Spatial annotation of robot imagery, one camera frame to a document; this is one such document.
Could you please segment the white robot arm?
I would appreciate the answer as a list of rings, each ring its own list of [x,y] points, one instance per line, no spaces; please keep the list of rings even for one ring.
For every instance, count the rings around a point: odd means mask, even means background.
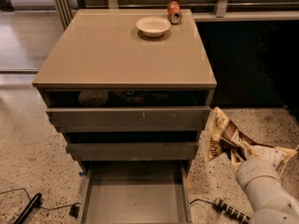
[[[249,224],[299,224],[299,202],[282,187],[277,171],[286,158],[278,151],[232,157],[235,179],[253,209]]]

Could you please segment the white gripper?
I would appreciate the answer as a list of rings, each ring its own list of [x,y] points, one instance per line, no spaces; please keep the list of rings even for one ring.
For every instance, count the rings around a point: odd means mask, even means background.
[[[231,163],[237,169],[235,179],[242,189],[245,189],[251,181],[260,177],[271,177],[279,180],[278,173],[270,162],[259,158],[246,161],[239,149],[231,150]]]

